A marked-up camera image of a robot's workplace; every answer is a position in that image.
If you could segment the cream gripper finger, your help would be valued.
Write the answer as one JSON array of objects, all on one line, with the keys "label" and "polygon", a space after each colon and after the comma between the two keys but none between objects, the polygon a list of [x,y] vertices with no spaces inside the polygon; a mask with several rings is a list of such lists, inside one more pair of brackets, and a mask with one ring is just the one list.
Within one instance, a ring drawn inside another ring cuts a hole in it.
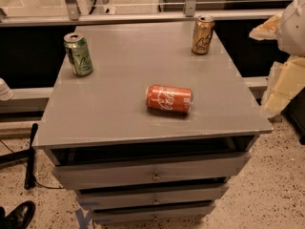
[{"label": "cream gripper finger", "polygon": [[304,88],[304,57],[290,56],[285,63],[274,62],[262,98],[263,113],[266,116],[280,114]]},{"label": "cream gripper finger", "polygon": [[276,32],[282,15],[276,14],[266,20],[263,24],[255,27],[249,36],[255,40],[276,40]]}]

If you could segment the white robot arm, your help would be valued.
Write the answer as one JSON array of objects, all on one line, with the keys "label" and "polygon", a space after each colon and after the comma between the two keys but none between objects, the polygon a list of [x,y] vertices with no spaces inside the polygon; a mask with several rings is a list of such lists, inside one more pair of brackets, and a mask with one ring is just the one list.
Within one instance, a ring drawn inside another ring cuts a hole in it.
[{"label": "white robot arm", "polygon": [[280,114],[305,88],[305,0],[294,0],[281,14],[274,15],[249,33],[252,39],[276,40],[289,58],[274,63],[263,94],[261,109],[267,117]]}]

